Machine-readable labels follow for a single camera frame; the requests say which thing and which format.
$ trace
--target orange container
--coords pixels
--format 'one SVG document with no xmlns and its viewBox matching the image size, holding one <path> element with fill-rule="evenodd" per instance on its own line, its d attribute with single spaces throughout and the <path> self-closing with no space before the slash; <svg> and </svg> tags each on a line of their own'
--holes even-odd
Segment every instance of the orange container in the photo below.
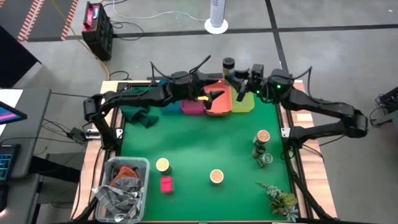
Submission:
<svg viewBox="0 0 398 224">
<path fill-rule="evenodd" d="M 210 91 L 220 90 L 223 90 L 224 93 L 213 101 L 210 110 L 206 110 L 206 113 L 210 116 L 225 116 L 232 109 L 231 87 L 225 85 L 224 80 L 220 80 L 218 83 L 205 86 L 205 91 L 207 93 Z"/>
</svg>

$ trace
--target green table mat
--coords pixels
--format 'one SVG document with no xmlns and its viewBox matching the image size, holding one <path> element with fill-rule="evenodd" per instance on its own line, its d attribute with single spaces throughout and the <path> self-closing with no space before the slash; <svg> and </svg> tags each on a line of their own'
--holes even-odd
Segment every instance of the green table mat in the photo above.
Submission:
<svg viewBox="0 0 398 224">
<path fill-rule="evenodd" d="M 285 161 L 280 159 L 282 140 L 275 105 L 255 99 L 250 113 L 225 117 L 162 114 L 151 108 L 159 121 L 146 129 L 126 123 L 121 155 L 145 157 L 150 162 L 149 186 L 143 221 L 228 221 L 286 220 L 272 214 L 266 191 L 256 181 L 290 192 Z M 271 135 L 266 144 L 274 160 L 261 169 L 252 158 L 252 140 L 265 129 Z M 174 192 L 160 192 L 155 167 L 165 157 Z M 210 183 L 210 172 L 224 173 L 221 185 Z"/>
</svg>

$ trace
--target keyboard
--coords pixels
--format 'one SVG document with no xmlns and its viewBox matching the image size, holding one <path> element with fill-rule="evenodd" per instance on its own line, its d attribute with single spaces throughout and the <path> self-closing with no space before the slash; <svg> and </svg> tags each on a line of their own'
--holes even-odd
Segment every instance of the keyboard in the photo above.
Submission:
<svg viewBox="0 0 398 224">
<path fill-rule="evenodd" d="M 20 144 L 0 145 L 0 182 L 10 178 L 20 146 Z"/>
</svg>

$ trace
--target computer screen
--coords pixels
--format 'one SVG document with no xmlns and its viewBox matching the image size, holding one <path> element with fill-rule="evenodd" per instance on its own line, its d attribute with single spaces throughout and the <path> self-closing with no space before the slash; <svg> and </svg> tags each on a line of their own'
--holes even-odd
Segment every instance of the computer screen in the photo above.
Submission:
<svg viewBox="0 0 398 224">
<path fill-rule="evenodd" d="M 0 124 L 26 119 L 27 115 L 0 101 Z"/>
</svg>

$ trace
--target wooden board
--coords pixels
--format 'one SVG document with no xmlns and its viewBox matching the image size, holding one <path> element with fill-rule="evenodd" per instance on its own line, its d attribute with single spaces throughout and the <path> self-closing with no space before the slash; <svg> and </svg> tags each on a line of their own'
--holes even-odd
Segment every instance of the wooden board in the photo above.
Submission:
<svg viewBox="0 0 398 224">
<path fill-rule="evenodd" d="M 101 87 L 101 93 L 105 93 L 107 91 L 116 91 L 119 82 L 131 82 L 131 83 L 149 83 L 149 81 L 104 81 Z M 304 84 L 300 80 L 296 80 L 294 83 L 294 87 L 298 90 L 304 91 Z M 286 111 L 281 107 L 282 117 L 284 120 L 284 126 L 289 127 L 287 123 Z M 106 122 L 110 124 L 112 118 L 113 110 L 109 112 L 109 114 L 105 117 Z M 293 121 L 295 126 L 302 126 L 304 128 L 312 127 L 313 121 L 311 113 L 308 111 L 292 111 Z M 118 111 L 118 115 L 116 117 L 116 127 L 121 126 L 121 113 Z M 310 140 L 305 143 L 306 145 L 316 149 L 320 152 L 318 141 Z M 99 159 L 97 160 L 97 165 L 94 170 L 95 160 L 97 153 L 100 149 L 101 141 L 100 140 L 92 140 L 87 145 L 85 161 L 83 163 L 83 168 L 81 170 L 81 191 L 80 191 L 80 200 L 77 205 L 78 199 L 78 191 L 75 196 L 75 203 L 73 204 L 73 210 L 77 207 L 76 214 L 74 217 L 79 216 L 79 214 L 85 209 L 90 201 L 90 191 L 91 191 L 91 181 L 94 176 L 93 188 L 97 187 L 100 181 L 100 175 L 102 170 L 102 164 L 104 160 L 104 151 L 99 152 Z M 315 200 L 323 207 L 323 209 L 332 217 L 337 217 L 335 205 L 333 203 L 333 199 L 331 197 L 331 192 L 329 188 L 328 177 L 326 176 L 325 166 L 321 157 L 314 152 L 307 150 L 305 147 L 300 150 L 305 180 L 307 182 L 307 187 L 311 194 L 314 196 Z M 297 189 L 298 203 L 301 208 L 301 213 L 303 217 L 306 217 L 305 206 L 302 194 L 300 190 Z"/>
</svg>

